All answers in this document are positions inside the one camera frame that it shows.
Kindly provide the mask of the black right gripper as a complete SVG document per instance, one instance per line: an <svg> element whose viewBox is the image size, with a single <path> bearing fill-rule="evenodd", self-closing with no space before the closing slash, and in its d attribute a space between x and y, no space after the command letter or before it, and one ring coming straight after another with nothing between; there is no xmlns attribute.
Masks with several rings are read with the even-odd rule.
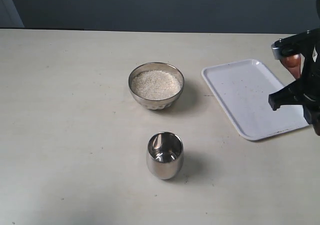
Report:
<svg viewBox="0 0 320 225"><path fill-rule="evenodd" d="M320 29L281 38L271 45L276 60L301 56L300 78L268 95L273 111L281 106L301 105L303 117L320 134Z"/></svg>

